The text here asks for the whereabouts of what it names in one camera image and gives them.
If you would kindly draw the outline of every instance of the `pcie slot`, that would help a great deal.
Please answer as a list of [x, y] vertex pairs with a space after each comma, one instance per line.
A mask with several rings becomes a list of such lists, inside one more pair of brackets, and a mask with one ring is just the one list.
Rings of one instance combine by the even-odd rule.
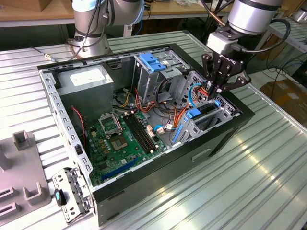
[[123, 166], [121, 166], [121, 167], [119, 167], [118, 169], [115, 169], [115, 170], [113, 170], [113, 171], [107, 173], [106, 175], [103, 175], [103, 176], [101, 177], [101, 180], [102, 180], [102, 181], [103, 181], [103, 180], [106, 180], [107, 178], [110, 178], [110, 177], [112, 177], [112, 176], [115, 176], [115, 175], [117, 175], [117, 174], [120, 174], [121, 172], [125, 171], [126, 169], [131, 168], [132, 166], [135, 165], [135, 162], [136, 162], [137, 160], [138, 160], [138, 158], [134, 159], [133, 161], [131, 161], [131, 162], [129, 162], [129, 163], [127, 163], [127, 164], [125, 164], [125, 165], [123, 165]]

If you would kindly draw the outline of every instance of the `ram slot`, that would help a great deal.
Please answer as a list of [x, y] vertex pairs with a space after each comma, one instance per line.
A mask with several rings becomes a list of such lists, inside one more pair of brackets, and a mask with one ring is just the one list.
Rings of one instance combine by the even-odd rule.
[[155, 145], [152, 143], [135, 117], [127, 116], [125, 117], [125, 121], [128, 128], [146, 153], [149, 153], [150, 150], [155, 149]]
[[131, 117], [131, 119], [136, 124], [137, 129], [141, 131], [141, 135], [146, 139], [147, 144], [150, 145], [152, 150], [155, 150], [156, 149], [155, 145], [153, 144], [152, 140], [149, 138], [148, 134], [145, 132], [139, 121], [134, 116]]

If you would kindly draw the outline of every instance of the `motherboard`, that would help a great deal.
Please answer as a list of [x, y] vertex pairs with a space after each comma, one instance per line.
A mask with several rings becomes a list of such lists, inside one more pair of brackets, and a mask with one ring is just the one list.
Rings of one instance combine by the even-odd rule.
[[166, 150], [165, 143], [158, 136], [148, 135], [147, 127], [148, 122], [142, 113], [135, 112], [127, 116], [108, 115], [87, 129], [93, 186]]

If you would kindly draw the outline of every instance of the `aluminum workbench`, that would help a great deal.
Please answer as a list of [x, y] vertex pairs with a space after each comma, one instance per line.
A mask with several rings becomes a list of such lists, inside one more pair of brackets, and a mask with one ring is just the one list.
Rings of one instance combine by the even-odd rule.
[[[201, 63], [208, 49], [190, 34], [170, 32], [109, 40], [114, 52], [177, 43]], [[58, 60], [68, 46], [41, 48]], [[0, 138], [34, 132], [51, 194], [51, 176], [71, 161], [36, 70], [47, 64], [31, 49], [0, 52]], [[255, 116], [208, 161], [102, 226], [120, 229], [300, 229], [307, 221], [307, 130], [251, 84], [233, 91]], [[67, 226], [55, 198], [2, 226], [97, 229], [92, 214]]]
[[[302, 53], [307, 52], [307, 24], [300, 24], [291, 18], [286, 18], [286, 20], [291, 25], [291, 32], [286, 39], [286, 43], [288, 43], [291, 47], [285, 53], [283, 61], [279, 63], [279, 67], [283, 66], [291, 57], [293, 52], [297, 49]], [[272, 23], [267, 29], [267, 32], [264, 34], [262, 39], [259, 41], [256, 49], [260, 49], [263, 44], [268, 40], [268, 38], [273, 34], [279, 38], [282, 38], [286, 33], [286, 26], [283, 23]]]
[[[307, 52], [307, 24], [297, 23], [290, 18], [286, 18], [286, 20], [291, 25], [291, 32], [286, 42], [302, 53]], [[268, 31], [282, 38], [286, 32], [286, 27], [283, 23], [273, 23], [268, 27]]]

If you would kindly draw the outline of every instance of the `side panel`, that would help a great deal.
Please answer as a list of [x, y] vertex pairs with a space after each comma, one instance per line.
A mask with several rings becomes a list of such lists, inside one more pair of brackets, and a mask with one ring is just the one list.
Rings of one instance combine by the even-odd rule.
[[[241, 123], [237, 127], [229, 129], [217, 137], [208, 140], [206, 143], [177, 158], [175, 161], [170, 162], [136, 183], [99, 202], [97, 204], [98, 224], [102, 225], [119, 213], [133, 207], [147, 196], [163, 188], [198, 164], [207, 160], [210, 156], [216, 154], [233, 134], [247, 122]], [[101, 192], [103, 193], [104, 190], [108, 190], [108, 187], [102, 188]]]

